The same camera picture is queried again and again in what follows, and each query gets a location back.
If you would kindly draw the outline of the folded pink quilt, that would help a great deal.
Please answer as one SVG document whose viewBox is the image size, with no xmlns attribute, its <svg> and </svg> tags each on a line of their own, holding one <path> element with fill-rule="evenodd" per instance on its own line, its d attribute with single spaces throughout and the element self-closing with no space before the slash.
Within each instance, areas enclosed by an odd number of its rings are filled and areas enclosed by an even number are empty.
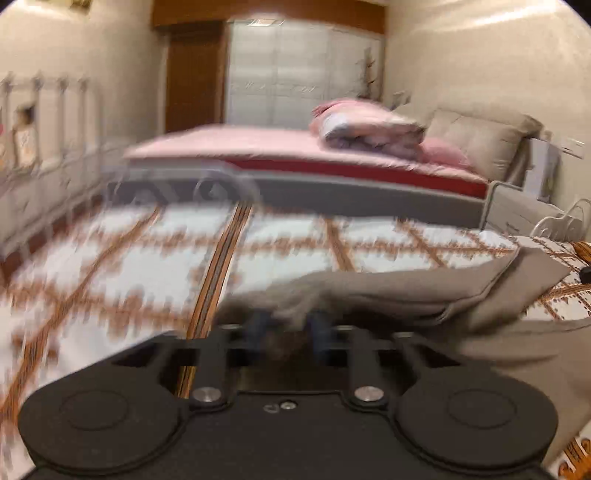
<svg viewBox="0 0 591 480">
<path fill-rule="evenodd" d="M 343 98 L 318 105 L 308 126 L 332 149 L 356 150 L 416 161 L 426 127 L 373 101 Z"/>
</svg>

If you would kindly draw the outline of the pink pillow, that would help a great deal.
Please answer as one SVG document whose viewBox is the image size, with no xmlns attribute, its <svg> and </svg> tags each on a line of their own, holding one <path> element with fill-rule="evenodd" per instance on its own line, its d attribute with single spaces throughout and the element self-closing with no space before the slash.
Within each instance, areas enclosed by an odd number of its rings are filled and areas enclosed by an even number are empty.
<svg viewBox="0 0 591 480">
<path fill-rule="evenodd" d="M 463 170 L 472 168 L 470 160 L 460 148 L 438 138 L 428 137 L 420 144 L 419 158 L 426 164 Z"/>
</svg>

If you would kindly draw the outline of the white bedside cabinet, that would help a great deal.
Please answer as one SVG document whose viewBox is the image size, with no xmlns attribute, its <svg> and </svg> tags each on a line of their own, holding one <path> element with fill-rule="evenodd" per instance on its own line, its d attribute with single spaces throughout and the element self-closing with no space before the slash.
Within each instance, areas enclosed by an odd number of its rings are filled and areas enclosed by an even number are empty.
<svg viewBox="0 0 591 480">
<path fill-rule="evenodd" d="M 539 201 L 512 184 L 495 181 L 488 187 L 480 229 L 530 236 L 541 220 L 561 214 L 563 211 L 555 205 Z"/>
</svg>

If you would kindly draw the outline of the white orange patterned bedspread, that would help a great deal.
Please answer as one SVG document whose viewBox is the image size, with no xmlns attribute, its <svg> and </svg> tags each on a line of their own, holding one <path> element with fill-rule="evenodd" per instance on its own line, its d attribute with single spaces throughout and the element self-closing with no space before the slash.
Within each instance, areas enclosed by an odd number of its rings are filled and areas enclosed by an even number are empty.
<svg viewBox="0 0 591 480">
<path fill-rule="evenodd" d="M 518 247 L 569 271 L 526 318 L 587 318 L 590 288 L 570 243 L 245 205 L 106 210 L 44 247 L 1 290 L 1 475 L 32 468 L 16 419 L 34 390 L 166 331 L 204 336 L 228 294 L 315 271 L 470 267 Z"/>
</svg>

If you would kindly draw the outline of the white sliding wardrobe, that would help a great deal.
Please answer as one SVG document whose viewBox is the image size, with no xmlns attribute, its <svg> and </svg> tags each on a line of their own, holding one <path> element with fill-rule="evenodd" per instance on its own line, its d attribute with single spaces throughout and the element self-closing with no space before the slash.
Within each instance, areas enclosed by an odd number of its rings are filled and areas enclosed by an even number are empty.
<svg viewBox="0 0 591 480">
<path fill-rule="evenodd" d="M 229 24 L 224 122 L 305 130 L 312 109 L 382 95 L 382 35 L 272 19 Z"/>
</svg>

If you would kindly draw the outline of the pink bed with grey frame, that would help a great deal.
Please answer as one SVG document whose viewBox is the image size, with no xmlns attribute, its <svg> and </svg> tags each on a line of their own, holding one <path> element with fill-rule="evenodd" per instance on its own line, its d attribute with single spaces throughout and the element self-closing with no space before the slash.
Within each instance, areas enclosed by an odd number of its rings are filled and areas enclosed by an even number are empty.
<svg viewBox="0 0 591 480">
<path fill-rule="evenodd" d="M 252 201 L 470 228 L 489 187 L 463 169 L 328 149 L 308 131 L 218 124 L 132 145 L 102 172 L 120 205 Z"/>
</svg>

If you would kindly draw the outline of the grey-beige pants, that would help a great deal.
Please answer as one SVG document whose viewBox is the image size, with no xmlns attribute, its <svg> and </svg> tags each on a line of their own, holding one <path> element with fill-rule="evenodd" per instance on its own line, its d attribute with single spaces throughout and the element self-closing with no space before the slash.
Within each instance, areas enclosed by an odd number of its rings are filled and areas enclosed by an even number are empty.
<svg viewBox="0 0 591 480">
<path fill-rule="evenodd" d="M 263 310 L 283 331 L 297 333 L 314 311 L 335 322 L 352 312 L 378 314 L 387 330 L 420 333 L 545 393 L 558 411 L 557 434 L 543 461 L 550 466 L 590 419 L 590 321 L 522 316 L 568 273 L 545 252 L 526 247 L 459 269 L 315 272 L 230 295 L 214 322 L 239 324 Z"/>
</svg>

